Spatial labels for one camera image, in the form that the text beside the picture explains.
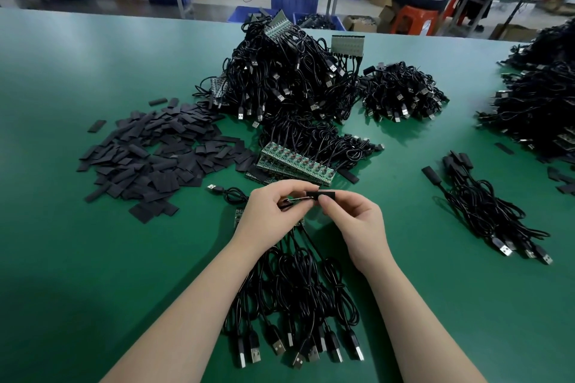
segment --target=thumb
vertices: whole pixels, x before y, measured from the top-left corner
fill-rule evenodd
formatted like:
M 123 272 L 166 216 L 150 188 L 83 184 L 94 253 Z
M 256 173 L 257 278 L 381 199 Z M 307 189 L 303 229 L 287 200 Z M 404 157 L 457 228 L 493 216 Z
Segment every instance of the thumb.
M 293 227 L 299 220 L 301 220 L 306 213 L 313 207 L 313 200 L 305 200 L 301 201 L 287 211 L 283 212 L 284 218 L 288 221 L 291 226 Z
M 324 213 L 334 221 L 340 230 L 343 230 L 349 224 L 349 219 L 352 217 L 338 205 L 338 202 L 328 196 L 319 196 L 317 200 L 320 202 Z

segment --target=person's right thumb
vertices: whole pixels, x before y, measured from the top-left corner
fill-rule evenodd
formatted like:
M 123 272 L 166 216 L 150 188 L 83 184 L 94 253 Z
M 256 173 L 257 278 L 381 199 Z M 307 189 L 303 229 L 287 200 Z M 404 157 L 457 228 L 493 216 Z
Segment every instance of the person's right thumb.
M 349 220 L 352 218 L 338 203 L 328 196 L 319 196 L 318 202 L 324 213 L 330 217 L 340 230 L 346 228 Z

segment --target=hand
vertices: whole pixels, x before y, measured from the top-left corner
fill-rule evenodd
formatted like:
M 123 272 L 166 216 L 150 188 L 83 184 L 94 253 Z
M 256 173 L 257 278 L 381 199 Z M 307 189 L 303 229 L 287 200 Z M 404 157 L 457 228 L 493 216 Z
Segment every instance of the hand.
M 278 202 L 289 195 L 304 197 L 305 191 L 318 189 L 317 185 L 301 180 L 281 180 L 253 190 L 232 240 L 253 247 L 258 257 L 263 255 L 313 207 L 313 200 L 304 200 L 282 212 Z
M 340 229 L 349 257 L 364 275 L 391 257 L 385 237 L 384 218 L 378 205 L 349 191 L 335 191 L 335 200 L 319 196 L 323 212 Z

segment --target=black pants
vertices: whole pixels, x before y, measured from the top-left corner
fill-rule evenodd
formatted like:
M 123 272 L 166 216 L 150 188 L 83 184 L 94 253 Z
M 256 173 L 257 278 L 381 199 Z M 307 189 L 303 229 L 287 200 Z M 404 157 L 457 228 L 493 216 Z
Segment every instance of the black pants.
M 401 8 L 407 5 L 413 8 L 438 12 L 442 12 L 445 9 L 447 1 L 448 0 L 392 0 L 393 3 L 396 3 Z

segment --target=person's right hand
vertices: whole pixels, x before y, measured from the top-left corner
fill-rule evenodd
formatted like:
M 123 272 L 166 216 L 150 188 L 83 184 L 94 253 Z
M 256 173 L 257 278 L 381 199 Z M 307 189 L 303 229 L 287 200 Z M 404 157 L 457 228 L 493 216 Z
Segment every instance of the person's right hand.
M 352 262 L 364 275 L 391 257 L 378 205 L 350 191 L 335 191 L 335 200 L 319 196 L 318 201 L 341 230 Z

